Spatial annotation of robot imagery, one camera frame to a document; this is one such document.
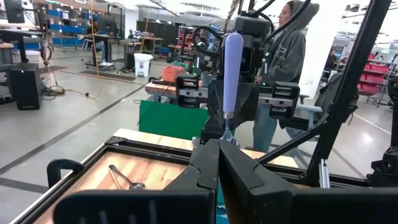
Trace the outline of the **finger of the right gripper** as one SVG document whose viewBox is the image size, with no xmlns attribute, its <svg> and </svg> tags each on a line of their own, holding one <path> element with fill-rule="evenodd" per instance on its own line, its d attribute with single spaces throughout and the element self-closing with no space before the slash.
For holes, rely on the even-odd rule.
<svg viewBox="0 0 398 224">
<path fill-rule="evenodd" d="M 254 121 L 259 99 L 259 86 L 254 83 L 239 82 L 234 109 L 234 128 L 246 121 Z"/>
<path fill-rule="evenodd" d="M 224 135 L 226 119 L 223 111 L 223 80 L 212 80 L 208 85 L 206 120 L 201 131 L 201 143 L 206 144 L 210 139 L 219 139 Z"/>
</svg>

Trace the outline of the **black spoon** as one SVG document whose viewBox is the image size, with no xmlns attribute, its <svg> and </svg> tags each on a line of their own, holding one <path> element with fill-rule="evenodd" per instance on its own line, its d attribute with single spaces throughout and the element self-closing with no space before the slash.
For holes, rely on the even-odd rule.
<svg viewBox="0 0 398 224">
<path fill-rule="evenodd" d="M 129 183 L 129 188 L 131 190 L 142 190 L 146 185 L 142 182 L 133 182 L 127 176 L 125 176 L 115 165 L 109 165 L 109 168 L 115 172 L 117 175 L 121 176 L 125 181 Z"/>
</svg>

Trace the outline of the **green board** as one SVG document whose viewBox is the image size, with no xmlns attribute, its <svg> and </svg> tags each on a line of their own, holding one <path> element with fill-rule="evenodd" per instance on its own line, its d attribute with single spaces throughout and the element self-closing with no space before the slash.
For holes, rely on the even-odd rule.
<svg viewBox="0 0 398 224">
<path fill-rule="evenodd" d="M 138 127 L 140 132 L 191 140 L 200 136 L 208 118 L 207 110 L 142 100 Z"/>
</svg>

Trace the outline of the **orange crate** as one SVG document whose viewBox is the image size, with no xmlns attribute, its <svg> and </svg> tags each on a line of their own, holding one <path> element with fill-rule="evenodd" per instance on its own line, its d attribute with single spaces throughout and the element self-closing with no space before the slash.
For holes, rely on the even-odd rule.
<svg viewBox="0 0 398 224">
<path fill-rule="evenodd" d="M 162 80 L 165 82 L 174 82 L 175 78 L 184 71 L 184 67 L 168 65 L 162 71 Z"/>
</svg>

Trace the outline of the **lavender-handled silver spoon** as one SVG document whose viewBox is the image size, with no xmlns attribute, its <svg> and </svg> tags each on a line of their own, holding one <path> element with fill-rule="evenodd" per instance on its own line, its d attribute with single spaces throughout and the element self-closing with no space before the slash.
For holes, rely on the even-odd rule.
<svg viewBox="0 0 398 224">
<path fill-rule="evenodd" d="M 239 73 L 243 52 L 243 37 L 233 32 L 226 37 L 224 43 L 224 85 L 223 85 L 223 117 L 224 134 L 222 139 L 239 148 L 239 142 L 232 134 L 234 109 L 238 92 Z"/>
</svg>

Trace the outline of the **person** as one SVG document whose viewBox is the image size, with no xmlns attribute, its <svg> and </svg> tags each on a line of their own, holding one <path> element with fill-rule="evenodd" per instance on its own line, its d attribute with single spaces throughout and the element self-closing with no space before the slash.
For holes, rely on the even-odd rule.
<svg viewBox="0 0 398 224">
<path fill-rule="evenodd" d="M 330 49 L 330 52 L 328 54 L 324 70 L 334 70 L 336 67 L 336 56 L 335 56 L 335 51 L 333 49 Z"/>
<path fill-rule="evenodd" d="M 301 15 L 291 24 L 277 34 L 273 43 L 269 47 L 272 58 L 268 67 L 267 75 L 263 76 L 263 71 L 258 71 L 255 84 L 265 83 L 273 86 L 275 82 L 298 83 L 303 68 L 305 57 L 306 39 L 303 29 L 310 23 L 319 11 L 320 5 L 310 3 Z M 253 144 L 255 151 L 269 151 L 272 139 L 277 127 L 277 120 L 270 115 L 270 107 L 260 104 L 257 107 L 256 118 L 253 127 Z"/>
</svg>

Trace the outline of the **black frame clamp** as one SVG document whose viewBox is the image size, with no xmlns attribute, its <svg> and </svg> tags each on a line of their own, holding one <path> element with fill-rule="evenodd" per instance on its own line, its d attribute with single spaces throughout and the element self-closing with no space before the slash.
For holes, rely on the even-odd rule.
<svg viewBox="0 0 398 224">
<path fill-rule="evenodd" d="M 71 159 L 54 159 L 47 165 L 47 181 L 49 188 L 53 187 L 62 179 L 61 170 L 72 170 L 73 172 L 81 172 L 84 165 Z"/>
</svg>

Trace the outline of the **red shelving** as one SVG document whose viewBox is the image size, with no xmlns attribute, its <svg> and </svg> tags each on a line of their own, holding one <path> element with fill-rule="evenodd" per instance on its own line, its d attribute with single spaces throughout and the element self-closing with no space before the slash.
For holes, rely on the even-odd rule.
<svg viewBox="0 0 398 224">
<path fill-rule="evenodd" d="M 379 93 L 390 72 L 391 64 L 385 61 L 379 52 L 370 53 L 357 84 L 359 94 L 371 96 Z"/>
</svg>

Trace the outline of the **white trash bin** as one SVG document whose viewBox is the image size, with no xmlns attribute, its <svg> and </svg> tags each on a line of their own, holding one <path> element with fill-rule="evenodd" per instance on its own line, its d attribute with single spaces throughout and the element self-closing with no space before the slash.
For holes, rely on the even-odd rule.
<svg viewBox="0 0 398 224">
<path fill-rule="evenodd" d="M 134 73 L 138 77 L 148 77 L 150 70 L 150 61 L 153 60 L 153 56 L 150 54 L 135 53 L 134 62 L 135 69 Z"/>
</svg>

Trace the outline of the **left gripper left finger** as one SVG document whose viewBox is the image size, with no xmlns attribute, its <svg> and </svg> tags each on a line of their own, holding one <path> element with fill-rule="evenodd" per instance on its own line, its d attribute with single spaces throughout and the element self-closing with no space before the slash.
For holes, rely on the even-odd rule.
<svg viewBox="0 0 398 224">
<path fill-rule="evenodd" d="M 138 144 L 138 155 L 185 165 L 162 190 L 83 190 L 61 199 L 54 224 L 216 224 L 219 142 L 192 151 Z"/>
</svg>

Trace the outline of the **black speaker box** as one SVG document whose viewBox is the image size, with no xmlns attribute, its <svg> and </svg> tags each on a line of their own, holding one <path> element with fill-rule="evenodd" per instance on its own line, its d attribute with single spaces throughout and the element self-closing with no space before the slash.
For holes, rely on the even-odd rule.
<svg viewBox="0 0 398 224">
<path fill-rule="evenodd" d="M 18 110 L 39 110 L 42 83 L 37 63 L 16 63 L 9 71 L 9 83 Z"/>
</svg>

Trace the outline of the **teal plastic bin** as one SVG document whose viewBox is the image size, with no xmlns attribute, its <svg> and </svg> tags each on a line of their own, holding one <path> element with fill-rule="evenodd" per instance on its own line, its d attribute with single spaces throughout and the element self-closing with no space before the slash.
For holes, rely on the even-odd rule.
<svg viewBox="0 0 398 224">
<path fill-rule="evenodd" d="M 217 192 L 216 224 L 229 224 L 220 182 L 218 183 Z"/>
</svg>

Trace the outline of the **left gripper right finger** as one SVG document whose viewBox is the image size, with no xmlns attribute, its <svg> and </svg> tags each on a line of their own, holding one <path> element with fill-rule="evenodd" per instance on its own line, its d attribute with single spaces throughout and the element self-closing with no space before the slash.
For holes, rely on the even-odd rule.
<svg viewBox="0 0 398 224">
<path fill-rule="evenodd" d="M 398 224 L 398 188 L 299 188 L 219 141 L 229 224 Z"/>
</svg>

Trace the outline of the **wooden work table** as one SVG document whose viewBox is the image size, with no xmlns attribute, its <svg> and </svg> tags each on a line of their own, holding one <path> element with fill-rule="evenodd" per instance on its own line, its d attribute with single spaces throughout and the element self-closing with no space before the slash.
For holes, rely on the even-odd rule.
<svg viewBox="0 0 398 224">
<path fill-rule="evenodd" d="M 182 100 L 186 102 L 206 102 L 208 98 L 208 88 L 202 87 L 201 82 L 197 85 L 193 82 L 184 82 L 176 86 L 176 83 L 163 82 L 162 80 L 152 80 L 145 86 L 145 91 L 153 95 L 155 100 L 161 97 Z"/>
</svg>

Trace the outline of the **black aluminium table frame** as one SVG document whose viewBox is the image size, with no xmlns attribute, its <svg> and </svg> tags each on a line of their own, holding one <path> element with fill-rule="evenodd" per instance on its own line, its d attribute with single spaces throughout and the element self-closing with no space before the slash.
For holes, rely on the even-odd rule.
<svg viewBox="0 0 398 224">
<path fill-rule="evenodd" d="M 330 186 L 323 187 L 318 168 L 335 141 L 390 4 L 370 1 L 326 114 L 270 154 L 253 159 L 218 138 L 186 150 L 112 137 L 85 162 L 50 162 L 49 190 L 11 224 L 216 224 L 219 194 L 229 224 L 398 224 L 398 186 L 331 175 Z M 108 152 L 184 169 L 160 190 L 77 189 Z"/>
</svg>

